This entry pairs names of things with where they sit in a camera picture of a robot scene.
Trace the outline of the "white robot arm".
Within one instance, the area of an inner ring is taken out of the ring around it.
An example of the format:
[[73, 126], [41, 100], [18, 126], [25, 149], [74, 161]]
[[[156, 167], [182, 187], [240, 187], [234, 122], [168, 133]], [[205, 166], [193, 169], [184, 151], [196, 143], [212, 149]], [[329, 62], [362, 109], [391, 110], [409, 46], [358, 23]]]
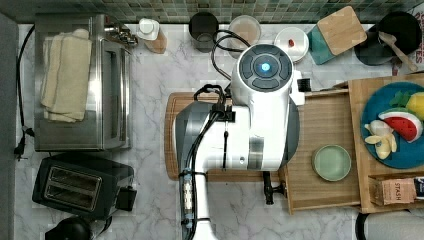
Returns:
[[230, 80], [230, 100], [221, 86], [206, 84], [172, 126], [183, 240], [216, 240], [207, 200], [210, 170], [276, 171], [298, 146], [295, 71], [286, 52], [272, 44], [250, 46]]

